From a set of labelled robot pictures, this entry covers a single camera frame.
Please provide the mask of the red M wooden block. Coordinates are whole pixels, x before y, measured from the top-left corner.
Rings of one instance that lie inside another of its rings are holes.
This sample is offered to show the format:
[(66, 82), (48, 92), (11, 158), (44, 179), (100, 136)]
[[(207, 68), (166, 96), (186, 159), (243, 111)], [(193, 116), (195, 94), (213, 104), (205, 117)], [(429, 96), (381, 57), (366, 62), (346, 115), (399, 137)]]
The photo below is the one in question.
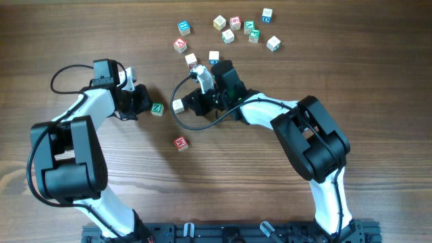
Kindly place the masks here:
[(182, 150), (188, 148), (188, 142), (184, 136), (180, 136), (180, 137), (176, 138), (173, 143), (175, 144), (175, 147), (179, 151), (182, 151)]

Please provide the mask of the red A wooden block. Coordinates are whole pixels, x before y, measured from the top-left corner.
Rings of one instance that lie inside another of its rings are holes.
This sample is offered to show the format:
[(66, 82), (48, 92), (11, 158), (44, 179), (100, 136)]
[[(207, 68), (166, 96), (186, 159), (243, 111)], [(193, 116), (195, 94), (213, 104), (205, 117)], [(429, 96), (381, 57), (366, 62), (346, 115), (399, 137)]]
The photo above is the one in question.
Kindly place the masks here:
[(173, 46), (177, 52), (183, 53), (187, 49), (187, 42), (182, 38), (177, 38), (174, 41)]

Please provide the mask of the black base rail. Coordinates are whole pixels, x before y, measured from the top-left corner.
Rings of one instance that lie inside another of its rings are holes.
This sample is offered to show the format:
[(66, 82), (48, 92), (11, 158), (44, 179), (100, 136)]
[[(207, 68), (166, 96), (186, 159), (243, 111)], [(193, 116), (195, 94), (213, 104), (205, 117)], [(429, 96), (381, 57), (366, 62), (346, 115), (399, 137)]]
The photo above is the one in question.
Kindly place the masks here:
[[(152, 234), (150, 242), (331, 242), (328, 236), (313, 221), (270, 224), (193, 224), (175, 225), (173, 223), (148, 223), (146, 227)], [(376, 221), (352, 220), (338, 240), (349, 243), (382, 243), (380, 225)]]

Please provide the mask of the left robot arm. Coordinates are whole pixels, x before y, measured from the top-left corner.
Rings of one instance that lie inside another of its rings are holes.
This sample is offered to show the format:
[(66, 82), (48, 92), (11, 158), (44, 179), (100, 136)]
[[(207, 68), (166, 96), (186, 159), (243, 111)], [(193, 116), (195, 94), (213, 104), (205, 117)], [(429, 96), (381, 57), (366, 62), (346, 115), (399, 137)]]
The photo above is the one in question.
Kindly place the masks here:
[(95, 60), (90, 84), (55, 119), (34, 124), (26, 177), (33, 196), (45, 205), (75, 208), (92, 222), (82, 242), (153, 242), (137, 212), (108, 185), (107, 164), (97, 130), (108, 117), (135, 120), (153, 104), (132, 69), (112, 59)]

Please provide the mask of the plain block red side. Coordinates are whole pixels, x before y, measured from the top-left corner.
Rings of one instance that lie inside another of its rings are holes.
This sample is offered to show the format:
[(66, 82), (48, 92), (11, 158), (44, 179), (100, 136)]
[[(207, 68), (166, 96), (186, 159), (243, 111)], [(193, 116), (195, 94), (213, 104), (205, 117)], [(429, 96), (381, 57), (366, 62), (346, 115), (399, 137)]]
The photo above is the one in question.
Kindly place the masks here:
[(185, 56), (186, 64), (188, 65), (189, 69), (192, 69), (193, 67), (197, 66), (198, 60), (196, 58), (196, 55), (191, 53)]

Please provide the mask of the plain block blue side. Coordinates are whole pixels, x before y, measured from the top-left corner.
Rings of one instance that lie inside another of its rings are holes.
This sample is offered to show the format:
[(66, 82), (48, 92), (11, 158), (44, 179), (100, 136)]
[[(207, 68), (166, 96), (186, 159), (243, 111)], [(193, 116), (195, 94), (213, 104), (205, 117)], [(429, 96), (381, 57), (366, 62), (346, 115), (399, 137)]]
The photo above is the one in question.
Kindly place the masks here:
[(209, 64), (215, 65), (219, 63), (219, 52), (218, 51), (209, 51)]

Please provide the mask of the blue-top wooden block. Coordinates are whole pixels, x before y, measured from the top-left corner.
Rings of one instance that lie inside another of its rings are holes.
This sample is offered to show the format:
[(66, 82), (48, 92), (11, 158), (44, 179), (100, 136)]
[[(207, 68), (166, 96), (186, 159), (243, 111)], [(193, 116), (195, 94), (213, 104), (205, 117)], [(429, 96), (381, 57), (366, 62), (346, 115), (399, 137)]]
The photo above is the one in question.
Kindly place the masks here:
[(186, 36), (187, 34), (191, 33), (190, 25), (186, 20), (178, 22), (178, 29), (182, 36)]

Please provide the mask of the block blue C side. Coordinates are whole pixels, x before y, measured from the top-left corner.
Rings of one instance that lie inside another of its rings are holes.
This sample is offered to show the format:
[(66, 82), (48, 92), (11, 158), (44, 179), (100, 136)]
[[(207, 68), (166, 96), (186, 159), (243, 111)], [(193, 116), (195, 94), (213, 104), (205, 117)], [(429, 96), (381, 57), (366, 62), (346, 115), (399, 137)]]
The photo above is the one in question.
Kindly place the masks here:
[(272, 9), (264, 8), (261, 16), (261, 21), (265, 23), (270, 23), (272, 21), (272, 14)]

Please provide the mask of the plain block yellow side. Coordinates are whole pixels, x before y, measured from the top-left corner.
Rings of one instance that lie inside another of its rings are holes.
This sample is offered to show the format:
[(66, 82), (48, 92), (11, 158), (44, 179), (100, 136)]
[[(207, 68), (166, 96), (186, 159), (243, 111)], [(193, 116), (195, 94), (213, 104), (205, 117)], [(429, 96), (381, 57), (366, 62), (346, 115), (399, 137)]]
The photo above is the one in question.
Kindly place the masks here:
[(181, 99), (176, 99), (176, 100), (174, 100), (174, 101), (172, 102), (171, 107), (172, 107), (173, 112), (174, 112), (175, 114), (177, 114), (177, 113), (181, 113), (181, 112), (183, 112), (183, 111), (185, 110), (184, 105), (183, 105), (183, 102), (182, 102)]

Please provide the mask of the green Z wooden block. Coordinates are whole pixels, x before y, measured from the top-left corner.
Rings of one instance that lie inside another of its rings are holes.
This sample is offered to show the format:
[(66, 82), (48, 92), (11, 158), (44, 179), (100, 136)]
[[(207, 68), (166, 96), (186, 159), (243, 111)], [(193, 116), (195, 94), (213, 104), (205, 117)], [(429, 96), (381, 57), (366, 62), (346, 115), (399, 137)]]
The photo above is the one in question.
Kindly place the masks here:
[(156, 116), (162, 116), (164, 112), (164, 105), (162, 103), (154, 102), (151, 107), (151, 113)]

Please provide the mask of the green F wooden block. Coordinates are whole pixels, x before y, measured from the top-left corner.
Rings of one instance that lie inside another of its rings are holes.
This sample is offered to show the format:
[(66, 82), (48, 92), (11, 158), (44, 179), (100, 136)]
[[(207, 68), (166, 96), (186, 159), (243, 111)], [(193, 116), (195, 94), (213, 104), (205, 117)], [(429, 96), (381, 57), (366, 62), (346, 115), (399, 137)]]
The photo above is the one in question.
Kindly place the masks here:
[(260, 30), (251, 30), (249, 34), (248, 41), (250, 43), (258, 43), (261, 31)]

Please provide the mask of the plain block far right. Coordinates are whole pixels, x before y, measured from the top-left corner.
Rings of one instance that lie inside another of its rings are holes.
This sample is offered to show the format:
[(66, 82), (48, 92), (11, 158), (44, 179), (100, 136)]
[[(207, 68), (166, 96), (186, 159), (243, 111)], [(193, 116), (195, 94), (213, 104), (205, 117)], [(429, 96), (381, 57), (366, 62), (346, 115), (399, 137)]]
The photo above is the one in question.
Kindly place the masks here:
[(272, 36), (268, 41), (267, 41), (267, 48), (274, 52), (276, 50), (279, 49), (281, 44), (281, 41), (276, 37), (276, 36)]

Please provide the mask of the yellow-top wooden block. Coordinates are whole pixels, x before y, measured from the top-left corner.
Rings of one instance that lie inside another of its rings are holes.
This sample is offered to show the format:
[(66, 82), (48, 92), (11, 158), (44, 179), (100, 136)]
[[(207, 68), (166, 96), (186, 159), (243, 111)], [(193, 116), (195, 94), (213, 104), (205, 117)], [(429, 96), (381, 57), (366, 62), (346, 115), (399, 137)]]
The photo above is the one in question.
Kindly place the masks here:
[(218, 30), (218, 31), (221, 31), (222, 29), (224, 29), (225, 28), (225, 26), (226, 26), (226, 19), (223, 17), (223, 16), (221, 16), (221, 15), (219, 15), (219, 16), (217, 16), (214, 20), (213, 20), (213, 26)]

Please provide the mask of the red 9 wooden block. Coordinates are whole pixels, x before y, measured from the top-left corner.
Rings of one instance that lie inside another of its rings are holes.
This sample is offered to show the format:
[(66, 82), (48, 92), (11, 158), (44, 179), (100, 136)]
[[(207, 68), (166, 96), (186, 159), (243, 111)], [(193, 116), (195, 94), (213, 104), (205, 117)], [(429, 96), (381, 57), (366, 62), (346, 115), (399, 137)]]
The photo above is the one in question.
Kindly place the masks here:
[(242, 21), (239, 16), (234, 16), (229, 19), (229, 25), (231, 30), (239, 30), (241, 29)]

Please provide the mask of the green V wooden block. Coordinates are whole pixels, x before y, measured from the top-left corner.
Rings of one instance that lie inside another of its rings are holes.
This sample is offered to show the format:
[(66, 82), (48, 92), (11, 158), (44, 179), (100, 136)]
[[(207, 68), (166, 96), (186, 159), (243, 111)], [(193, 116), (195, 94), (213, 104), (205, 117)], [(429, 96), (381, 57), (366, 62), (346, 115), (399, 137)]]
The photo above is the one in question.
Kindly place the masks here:
[(244, 22), (244, 33), (249, 35), (252, 30), (255, 29), (255, 24), (253, 20), (248, 20)]

